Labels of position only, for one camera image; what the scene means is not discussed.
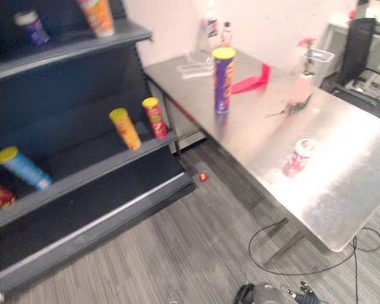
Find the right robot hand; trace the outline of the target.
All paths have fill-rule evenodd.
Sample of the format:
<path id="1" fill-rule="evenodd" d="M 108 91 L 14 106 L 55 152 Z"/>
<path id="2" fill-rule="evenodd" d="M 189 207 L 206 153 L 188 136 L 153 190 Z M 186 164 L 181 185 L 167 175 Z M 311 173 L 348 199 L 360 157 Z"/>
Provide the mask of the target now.
<path id="1" fill-rule="evenodd" d="M 294 299 L 298 304 L 320 304 L 321 301 L 314 293 L 312 288 L 304 281 L 300 282 L 301 293 L 296 293 L 290 289 L 286 290 L 286 293 Z"/>

